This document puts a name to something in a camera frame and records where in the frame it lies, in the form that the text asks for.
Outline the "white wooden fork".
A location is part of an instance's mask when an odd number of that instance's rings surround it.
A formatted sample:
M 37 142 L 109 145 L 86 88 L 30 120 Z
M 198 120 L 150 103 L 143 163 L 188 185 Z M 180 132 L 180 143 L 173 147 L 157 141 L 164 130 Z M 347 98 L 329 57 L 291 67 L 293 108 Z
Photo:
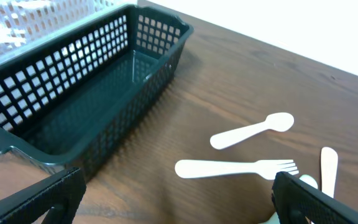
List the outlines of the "white wooden fork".
M 334 197 L 339 157 L 331 147 L 323 147 L 320 155 L 321 191 Z
M 176 174 L 183 179 L 199 179 L 234 174 L 258 174 L 266 180 L 274 180 L 276 173 L 300 173 L 294 160 L 259 160 L 256 162 L 228 162 L 183 159 L 175 164 Z

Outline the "white wooden spoon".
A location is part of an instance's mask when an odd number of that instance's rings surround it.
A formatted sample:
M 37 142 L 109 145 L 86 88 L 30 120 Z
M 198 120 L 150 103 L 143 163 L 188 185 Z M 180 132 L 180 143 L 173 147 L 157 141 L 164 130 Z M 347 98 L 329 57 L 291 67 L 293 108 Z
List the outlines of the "white wooden spoon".
M 294 123 L 295 118 L 290 113 L 273 113 L 268 115 L 263 122 L 214 134 L 209 142 L 213 148 L 222 150 L 267 130 L 288 131 Z

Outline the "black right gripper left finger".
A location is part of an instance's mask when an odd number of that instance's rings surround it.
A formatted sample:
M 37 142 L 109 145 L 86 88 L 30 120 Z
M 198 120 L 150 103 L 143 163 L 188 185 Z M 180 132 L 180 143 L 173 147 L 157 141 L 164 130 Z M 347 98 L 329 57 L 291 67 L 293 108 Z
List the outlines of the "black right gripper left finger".
M 81 169 L 62 170 L 0 200 L 0 223 L 71 223 L 85 191 Z

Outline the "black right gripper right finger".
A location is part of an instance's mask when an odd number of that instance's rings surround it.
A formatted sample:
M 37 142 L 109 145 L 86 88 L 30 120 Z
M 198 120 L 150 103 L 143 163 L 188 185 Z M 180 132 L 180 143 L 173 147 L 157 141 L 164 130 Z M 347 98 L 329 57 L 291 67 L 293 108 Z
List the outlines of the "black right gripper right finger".
M 272 186 L 272 202 L 281 224 L 358 224 L 358 212 L 287 172 Z

